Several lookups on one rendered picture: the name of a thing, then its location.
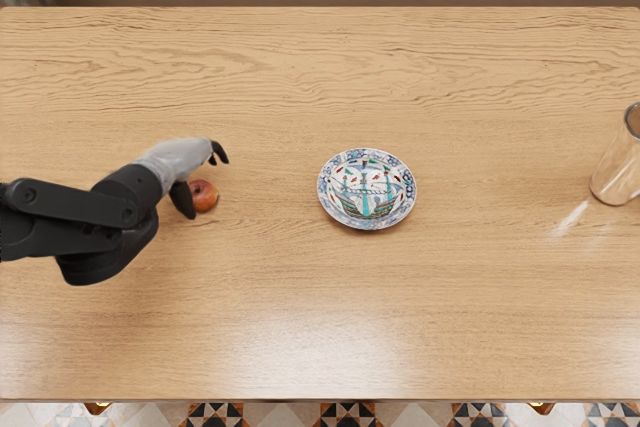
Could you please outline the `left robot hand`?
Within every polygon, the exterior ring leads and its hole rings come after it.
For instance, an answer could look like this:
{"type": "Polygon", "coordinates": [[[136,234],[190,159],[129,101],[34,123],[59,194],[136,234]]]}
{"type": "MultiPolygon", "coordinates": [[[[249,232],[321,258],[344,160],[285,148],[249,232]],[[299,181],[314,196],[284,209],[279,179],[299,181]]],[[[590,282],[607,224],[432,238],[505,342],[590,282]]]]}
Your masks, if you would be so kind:
{"type": "Polygon", "coordinates": [[[169,195],[178,212],[187,219],[196,218],[189,175],[205,162],[216,166],[229,163],[222,145],[207,137],[178,138],[159,142],[131,162],[149,170],[158,180],[161,196],[169,195]]]}

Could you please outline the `patterned ceramic plate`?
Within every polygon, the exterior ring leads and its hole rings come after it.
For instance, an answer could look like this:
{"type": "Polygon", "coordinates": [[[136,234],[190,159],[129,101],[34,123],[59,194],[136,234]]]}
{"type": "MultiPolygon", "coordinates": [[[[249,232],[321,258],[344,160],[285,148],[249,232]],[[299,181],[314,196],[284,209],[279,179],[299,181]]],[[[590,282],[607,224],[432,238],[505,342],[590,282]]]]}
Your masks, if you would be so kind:
{"type": "Polygon", "coordinates": [[[374,148],[353,148],[331,157],[317,177],[317,195],[338,223],[374,231],[395,226],[413,209],[417,185],[398,157],[374,148]]]}

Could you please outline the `red apple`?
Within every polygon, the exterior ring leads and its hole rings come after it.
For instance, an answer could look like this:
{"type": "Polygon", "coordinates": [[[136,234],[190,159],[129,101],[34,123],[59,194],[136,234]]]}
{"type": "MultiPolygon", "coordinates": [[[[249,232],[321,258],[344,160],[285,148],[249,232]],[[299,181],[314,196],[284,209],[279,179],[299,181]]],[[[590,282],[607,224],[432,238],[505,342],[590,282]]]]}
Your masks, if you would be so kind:
{"type": "Polygon", "coordinates": [[[196,179],[189,183],[194,210],[196,213],[206,213],[218,203],[219,191],[210,181],[196,179]]]}

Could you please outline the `clear drinking glass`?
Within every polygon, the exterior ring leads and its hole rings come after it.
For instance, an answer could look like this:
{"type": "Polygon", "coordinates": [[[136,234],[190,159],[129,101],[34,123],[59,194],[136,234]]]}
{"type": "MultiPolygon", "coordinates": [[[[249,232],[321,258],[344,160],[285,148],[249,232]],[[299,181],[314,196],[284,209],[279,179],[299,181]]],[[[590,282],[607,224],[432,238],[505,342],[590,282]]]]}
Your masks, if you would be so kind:
{"type": "Polygon", "coordinates": [[[589,187],[602,203],[621,206],[640,197],[640,102],[626,108],[623,122],[610,142],[589,187]]]}

